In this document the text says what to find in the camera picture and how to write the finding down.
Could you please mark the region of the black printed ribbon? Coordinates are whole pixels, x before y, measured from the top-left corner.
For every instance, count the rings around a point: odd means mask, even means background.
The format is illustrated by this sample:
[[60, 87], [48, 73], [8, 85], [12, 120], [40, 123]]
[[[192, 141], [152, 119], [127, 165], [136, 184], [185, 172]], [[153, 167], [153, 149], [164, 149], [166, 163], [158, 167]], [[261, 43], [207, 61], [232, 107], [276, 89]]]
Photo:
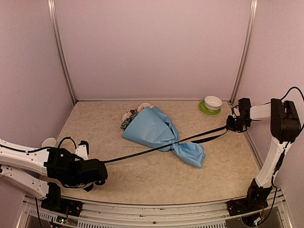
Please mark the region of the black printed ribbon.
[[157, 151], [157, 150], [160, 150], [160, 149], [163, 149], [163, 148], [166, 148], [166, 147], [171, 147], [172, 145], [181, 143], [181, 142], [186, 141], [186, 140], [194, 139], [194, 138], [197, 138], [199, 136], [205, 136], [205, 135], [208, 135], [208, 134], [211, 134], [211, 133], [215, 133], [215, 132], [219, 132], [219, 131], [222, 131], [222, 130], [226, 130], [226, 131], [224, 133], [222, 133], [222, 134], [218, 134], [218, 135], [215, 135], [215, 136], [210, 136], [210, 137], [207, 137], [207, 138], [191, 141], [192, 143], [197, 143], [197, 144], [206, 143], [206, 142], [215, 140], [215, 139], [219, 138], [220, 136], [226, 134], [227, 131], [228, 131], [227, 127], [226, 126], [222, 126], [222, 127], [219, 127], [219, 128], [216, 128], [216, 129], [204, 132], [204, 133], [200, 133], [200, 134], [197, 134], [197, 135], [185, 138], [185, 139], [177, 141], [177, 142], [169, 143], [169, 144], [166, 144], [164, 146], [160, 146], [160, 147], [149, 149], [149, 150], [146, 150], [146, 151], [143, 151], [143, 152], [139, 152], [139, 153], [135, 153], [135, 154], [131, 154], [131, 155], [115, 158], [115, 159], [112, 159], [112, 160], [103, 161], [103, 163], [104, 164], [106, 164], [106, 163], [112, 163], [112, 162], [117, 162], [117, 161], [129, 159], [129, 158], [132, 158], [132, 157], [140, 156], [140, 155], [143, 155], [143, 154], [146, 154], [146, 153], [150, 153], [150, 152], [153, 152], [153, 151]]

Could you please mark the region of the fake flower bunch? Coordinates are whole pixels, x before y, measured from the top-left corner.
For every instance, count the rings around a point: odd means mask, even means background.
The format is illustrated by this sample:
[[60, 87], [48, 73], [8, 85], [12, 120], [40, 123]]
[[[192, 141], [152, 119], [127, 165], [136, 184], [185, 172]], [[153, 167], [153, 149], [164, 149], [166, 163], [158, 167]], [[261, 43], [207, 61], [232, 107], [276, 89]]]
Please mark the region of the fake flower bunch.
[[149, 107], [152, 109], [154, 107], [154, 105], [152, 105], [150, 103], [142, 103], [137, 108], [131, 109], [130, 111], [125, 112], [122, 116], [122, 123], [121, 123], [120, 128], [122, 130], [125, 130], [128, 127], [128, 125], [136, 118], [136, 116], [146, 107]]

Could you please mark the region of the blue wrapping paper sheet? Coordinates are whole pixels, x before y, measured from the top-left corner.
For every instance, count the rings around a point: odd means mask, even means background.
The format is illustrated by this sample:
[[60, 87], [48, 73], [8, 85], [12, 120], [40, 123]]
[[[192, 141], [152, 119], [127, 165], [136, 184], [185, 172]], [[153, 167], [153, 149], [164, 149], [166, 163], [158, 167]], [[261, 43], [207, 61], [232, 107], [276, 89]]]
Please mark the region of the blue wrapping paper sheet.
[[[156, 148], [179, 141], [179, 132], [170, 118], [154, 106], [144, 108], [136, 116], [124, 130], [123, 138]], [[160, 151], [172, 151], [183, 162], [196, 168], [201, 168], [205, 159], [204, 149], [197, 143], [178, 143]]]

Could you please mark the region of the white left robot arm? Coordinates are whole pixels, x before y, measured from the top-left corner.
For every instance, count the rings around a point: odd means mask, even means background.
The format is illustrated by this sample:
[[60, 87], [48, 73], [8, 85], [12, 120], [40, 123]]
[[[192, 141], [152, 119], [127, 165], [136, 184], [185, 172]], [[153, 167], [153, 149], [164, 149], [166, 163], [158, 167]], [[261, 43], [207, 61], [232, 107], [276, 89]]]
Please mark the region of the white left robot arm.
[[88, 158], [88, 143], [81, 141], [74, 152], [60, 146], [31, 148], [0, 142], [0, 176], [25, 190], [38, 200], [45, 200], [56, 211], [66, 206], [61, 197], [60, 186], [29, 174], [34, 172], [48, 179], [60, 182], [70, 189], [84, 189], [94, 185], [103, 185], [108, 178], [105, 163]]

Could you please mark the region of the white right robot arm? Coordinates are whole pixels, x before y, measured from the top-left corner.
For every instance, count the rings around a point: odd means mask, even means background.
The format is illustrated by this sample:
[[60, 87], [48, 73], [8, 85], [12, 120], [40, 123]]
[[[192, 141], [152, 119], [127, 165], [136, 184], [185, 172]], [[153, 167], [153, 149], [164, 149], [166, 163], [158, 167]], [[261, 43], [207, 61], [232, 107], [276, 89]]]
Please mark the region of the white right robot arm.
[[237, 112], [228, 116], [226, 128], [242, 133], [251, 126], [252, 121], [265, 119], [270, 119], [272, 138], [266, 160], [255, 178], [255, 183], [260, 188], [271, 188], [286, 153], [301, 132], [294, 102], [272, 98], [268, 104], [252, 106], [249, 98], [241, 98], [238, 100]]

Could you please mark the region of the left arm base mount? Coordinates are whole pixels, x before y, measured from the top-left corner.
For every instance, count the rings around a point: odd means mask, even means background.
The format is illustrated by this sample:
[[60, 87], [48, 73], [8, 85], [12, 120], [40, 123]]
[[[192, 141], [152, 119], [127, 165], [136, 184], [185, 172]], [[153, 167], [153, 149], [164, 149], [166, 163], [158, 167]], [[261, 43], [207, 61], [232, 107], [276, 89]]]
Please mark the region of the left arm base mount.
[[48, 184], [46, 198], [41, 201], [41, 208], [53, 212], [79, 217], [83, 203], [78, 200], [65, 199], [61, 197], [61, 188], [52, 182]]

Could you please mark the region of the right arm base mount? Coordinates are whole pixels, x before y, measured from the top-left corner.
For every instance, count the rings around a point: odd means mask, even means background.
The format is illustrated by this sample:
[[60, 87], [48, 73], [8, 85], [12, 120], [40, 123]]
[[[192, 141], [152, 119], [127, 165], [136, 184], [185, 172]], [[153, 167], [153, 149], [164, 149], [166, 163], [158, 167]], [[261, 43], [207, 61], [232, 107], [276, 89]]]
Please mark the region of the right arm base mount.
[[232, 199], [226, 202], [230, 216], [240, 215], [257, 211], [268, 207], [267, 197], [273, 187], [259, 187], [253, 179], [244, 198]]

